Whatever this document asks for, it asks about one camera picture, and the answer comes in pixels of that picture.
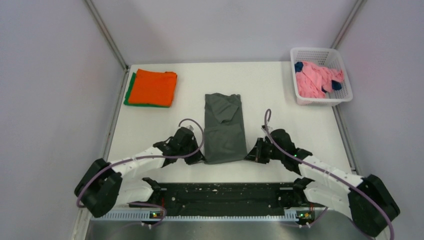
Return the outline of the grey t-shirt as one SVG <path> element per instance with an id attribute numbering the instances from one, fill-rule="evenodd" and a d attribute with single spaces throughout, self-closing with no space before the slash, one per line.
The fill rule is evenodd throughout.
<path id="1" fill-rule="evenodd" d="M 204 121 L 206 164 L 235 162 L 247 156 L 242 101 L 239 94 L 206 94 Z"/>

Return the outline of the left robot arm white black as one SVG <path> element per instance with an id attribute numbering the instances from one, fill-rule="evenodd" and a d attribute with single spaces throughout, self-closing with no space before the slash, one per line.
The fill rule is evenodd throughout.
<path id="1" fill-rule="evenodd" d="M 187 165 L 205 161 L 193 131 L 180 127 L 164 141 L 154 143 L 131 157 L 107 162 L 95 160 L 75 187 L 76 205 L 99 218 L 117 206 L 144 202 L 154 207 L 160 202 L 160 187 L 151 180 L 135 182 L 142 173 L 164 168 L 183 159 Z"/>

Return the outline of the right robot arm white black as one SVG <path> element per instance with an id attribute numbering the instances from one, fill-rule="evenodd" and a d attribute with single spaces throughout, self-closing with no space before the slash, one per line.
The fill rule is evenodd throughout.
<path id="1" fill-rule="evenodd" d="M 245 159 L 260 164 L 280 161 L 286 170 L 299 176 L 293 182 L 297 205 L 314 203 L 335 210 L 370 237 L 390 229 L 390 223 L 401 213 L 379 177 L 360 176 L 331 166 L 310 151 L 296 147 L 283 129 L 258 138 Z"/>

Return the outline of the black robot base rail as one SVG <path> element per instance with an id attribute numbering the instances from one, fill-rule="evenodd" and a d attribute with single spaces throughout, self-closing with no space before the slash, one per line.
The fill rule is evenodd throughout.
<path id="1" fill-rule="evenodd" d="M 159 183 L 148 204 L 162 206 L 168 217 L 282 216 L 288 209 L 321 207 L 291 182 Z"/>

